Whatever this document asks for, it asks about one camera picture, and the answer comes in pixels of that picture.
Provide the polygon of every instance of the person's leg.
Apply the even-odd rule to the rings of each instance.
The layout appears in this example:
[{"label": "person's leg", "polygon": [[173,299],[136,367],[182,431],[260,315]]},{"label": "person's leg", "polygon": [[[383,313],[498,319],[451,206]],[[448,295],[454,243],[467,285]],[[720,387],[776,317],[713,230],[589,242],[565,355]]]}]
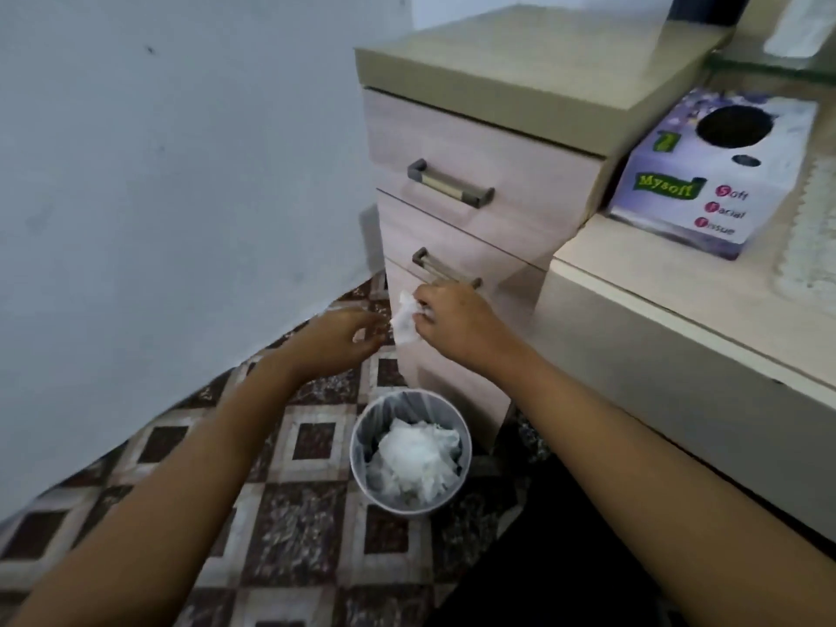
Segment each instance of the person's leg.
[{"label": "person's leg", "polygon": [[556,456],[522,514],[425,623],[657,624],[658,590]]}]

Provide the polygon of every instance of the tissue box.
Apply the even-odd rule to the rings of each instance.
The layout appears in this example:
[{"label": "tissue box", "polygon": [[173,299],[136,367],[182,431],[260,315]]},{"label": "tissue box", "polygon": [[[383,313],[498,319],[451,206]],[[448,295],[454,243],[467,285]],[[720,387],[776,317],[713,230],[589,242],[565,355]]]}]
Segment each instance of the tissue box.
[{"label": "tissue box", "polygon": [[816,109],[692,90],[630,154],[607,212],[736,259],[795,187]]}]

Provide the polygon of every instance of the left arm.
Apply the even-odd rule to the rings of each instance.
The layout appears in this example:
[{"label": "left arm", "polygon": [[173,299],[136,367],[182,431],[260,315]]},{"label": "left arm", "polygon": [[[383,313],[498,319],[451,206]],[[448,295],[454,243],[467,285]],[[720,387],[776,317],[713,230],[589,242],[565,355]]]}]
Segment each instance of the left arm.
[{"label": "left arm", "polygon": [[339,374],[382,339],[353,343],[383,321],[327,313],[258,364],[81,545],[35,587],[11,627],[168,625],[176,618],[287,400]]}]

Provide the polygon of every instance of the metal drawer handle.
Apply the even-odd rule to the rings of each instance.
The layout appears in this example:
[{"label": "metal drawer handle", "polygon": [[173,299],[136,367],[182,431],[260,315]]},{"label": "metal drawer handle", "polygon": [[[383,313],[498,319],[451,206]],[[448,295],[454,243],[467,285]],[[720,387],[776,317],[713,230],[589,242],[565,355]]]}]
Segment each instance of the metal drawer handle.
[{"label": "metal drawer handle", "polygon": [[480,193],[480,189],[472,185],[466,185],[460,180],[434,172],[423,158],[418,158],[412,163],[406,169],[406,175],[409,176],[410,180],[420,182],[436,191],[441,191],[446,196],[458,199],[474,209],[481,209],[486,206],[496,193],[496,189],[493,187]]},{"label": "metal drawer handle", "polygon": [[412,262],[423,268],[426,272],[430,273],[431,275],[438,277],[439,279],[447,279],[453,282],[466,283],[469,286],[473,286],[474,289],[477,289],[479,286],[482,285],[481,277],[471,279],[470,277],[466,277],[461,273],[457,273],[455,270],[453,270],[446,264],[439,262],[432,255],[430,255],[430,252],[426,250],[426,246],[424,246],[423,248],[419,248],[415,252],[415,254],[412,256]]}]

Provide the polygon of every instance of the hand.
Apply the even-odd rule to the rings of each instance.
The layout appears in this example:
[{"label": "hand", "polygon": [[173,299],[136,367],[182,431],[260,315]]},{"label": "hand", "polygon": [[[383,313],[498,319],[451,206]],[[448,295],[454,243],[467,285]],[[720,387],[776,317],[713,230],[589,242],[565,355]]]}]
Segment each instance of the hand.
[{"label": "hand", "polygon": [[429,306],[435,316],[413,316],[418,334],[445,357],[477,374],[493,377],[493,363],[524,347],[487,302],[466,284],[424,284],[418,286],[414,296]]},{"label": "hand", "polygon": [[354,335],[385,324],[386,317],[359,308],[333,310],[316,317],[273,354],[303,385],[323,376],[341,374],[377,352],[385,336],[355,342]]}]

